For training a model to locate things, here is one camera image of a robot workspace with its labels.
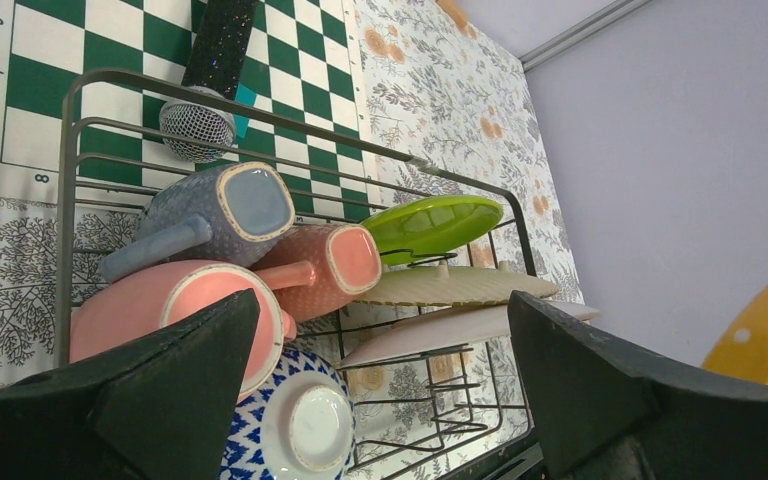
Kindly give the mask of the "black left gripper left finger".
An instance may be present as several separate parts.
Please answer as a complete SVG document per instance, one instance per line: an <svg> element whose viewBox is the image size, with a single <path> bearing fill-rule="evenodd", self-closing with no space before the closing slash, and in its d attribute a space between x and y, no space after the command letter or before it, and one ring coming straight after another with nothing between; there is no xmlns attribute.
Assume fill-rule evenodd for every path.
<svg viewBox="0 0 768 480"><path fill-rule="evenodd" d="M0 479L214 479L260 308L233 293L0 388Z"/></svg>

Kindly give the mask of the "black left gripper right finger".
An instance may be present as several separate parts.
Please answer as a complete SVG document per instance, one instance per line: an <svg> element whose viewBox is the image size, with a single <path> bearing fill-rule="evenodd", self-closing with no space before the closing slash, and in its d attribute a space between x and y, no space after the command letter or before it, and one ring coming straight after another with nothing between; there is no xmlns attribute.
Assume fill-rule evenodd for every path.
<svg viewBox="0 0 768 480"><path fill-rule="evenodd" d="M768 479L768 386L693 367L515 291L515 360L555 479Z"/></svg>

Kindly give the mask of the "white plate green red rim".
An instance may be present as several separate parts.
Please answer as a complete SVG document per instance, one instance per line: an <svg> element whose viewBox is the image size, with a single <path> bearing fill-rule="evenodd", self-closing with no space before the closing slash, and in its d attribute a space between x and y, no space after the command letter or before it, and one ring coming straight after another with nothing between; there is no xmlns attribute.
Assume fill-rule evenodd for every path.
<svg viewBox="0 0 768 480"><path fill-rule="evenodd" d="M510 334L508 306L451 307L398 322L361 342L337 367L369 366L424 352L475 344Z"/></svg>

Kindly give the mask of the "woven bamboo plate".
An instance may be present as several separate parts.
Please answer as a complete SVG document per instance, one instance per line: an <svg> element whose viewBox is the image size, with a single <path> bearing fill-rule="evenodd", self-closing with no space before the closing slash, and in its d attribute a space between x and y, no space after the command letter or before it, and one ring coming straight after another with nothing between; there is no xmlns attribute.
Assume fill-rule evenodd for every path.
<svg viewBox="0 0 768 480"><path fill-rule="evenodd" d="M514 291L546 298L556 294L559 286L516 272L507 261L496 268L450 266L443 262L386 272L357 301L388 306L492 306L508 303Z"/></svg>

